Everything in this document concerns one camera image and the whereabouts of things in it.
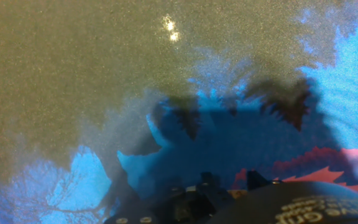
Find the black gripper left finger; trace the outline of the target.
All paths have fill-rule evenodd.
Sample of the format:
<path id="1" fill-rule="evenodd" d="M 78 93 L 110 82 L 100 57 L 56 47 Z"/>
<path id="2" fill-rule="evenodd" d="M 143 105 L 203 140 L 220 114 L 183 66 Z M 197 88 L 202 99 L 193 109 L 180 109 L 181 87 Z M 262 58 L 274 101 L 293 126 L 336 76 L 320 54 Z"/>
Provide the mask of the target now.
<path id="1" fill-rule="evenodd" d="M 104 224 L 197 224 L 207 223 L 232 203 L 232 195 L 220 186 L 219 177 L 200 174 L 196 185 L 170 184 L 153 196 L 119 208 Z"/>

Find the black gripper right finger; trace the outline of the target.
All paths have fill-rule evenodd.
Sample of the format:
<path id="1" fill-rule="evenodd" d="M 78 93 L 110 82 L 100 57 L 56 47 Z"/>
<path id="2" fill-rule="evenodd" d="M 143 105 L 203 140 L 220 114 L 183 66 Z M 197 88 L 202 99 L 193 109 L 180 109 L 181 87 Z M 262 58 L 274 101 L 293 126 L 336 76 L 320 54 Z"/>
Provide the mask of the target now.
<path id="1" fill-rule="evenodd" d="M 256 170 L 247 171 L 247 189 L 255 190 L 261 187 L 265 187 L 272 183 L 271 180 L 267 180 L 264 178 L 259 172 Z"/>

